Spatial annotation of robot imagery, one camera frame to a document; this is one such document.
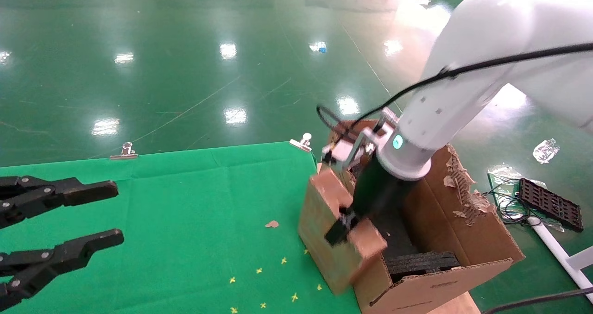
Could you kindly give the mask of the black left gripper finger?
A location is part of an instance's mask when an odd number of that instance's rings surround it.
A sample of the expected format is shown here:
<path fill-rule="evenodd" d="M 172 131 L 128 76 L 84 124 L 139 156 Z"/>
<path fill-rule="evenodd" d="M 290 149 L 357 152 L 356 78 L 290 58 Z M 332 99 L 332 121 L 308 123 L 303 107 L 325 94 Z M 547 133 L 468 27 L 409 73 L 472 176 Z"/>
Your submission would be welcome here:
<path fill-rule="evenodd" d="M 34 297 L 59 275 L 87 267 L 97 251 L 124 242 L 120 229 L 106 230 L 68 240 L 51 249 L 1 253 L 0 275 L 10 276 L 0 287 L 2 311 Z"/>
<path fill-rule="evenodd" d="M 0 227 L 16 225 L 62 206 L 80 206 L 118 194 L 111 180 L 83 184 L 74 177 L 46 181 L 32 176 L 4 176 L 0 179 Z"/>

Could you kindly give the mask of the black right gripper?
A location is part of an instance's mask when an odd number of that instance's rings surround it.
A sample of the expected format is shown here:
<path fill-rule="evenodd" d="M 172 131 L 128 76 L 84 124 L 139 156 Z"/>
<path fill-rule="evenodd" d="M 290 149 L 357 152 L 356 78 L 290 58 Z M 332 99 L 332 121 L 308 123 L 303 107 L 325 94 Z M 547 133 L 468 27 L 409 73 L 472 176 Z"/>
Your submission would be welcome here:
<path fill-rule="evenodd" d="M 399 179 L 379 160 L 370 159 L 356 179 L 352 204 L 339 207 L 337 220 L 325 234 L 326 242 L 330 246 L 347 242 L 360 220 L 400 208 L 412 189 L 413 181 Z"/>

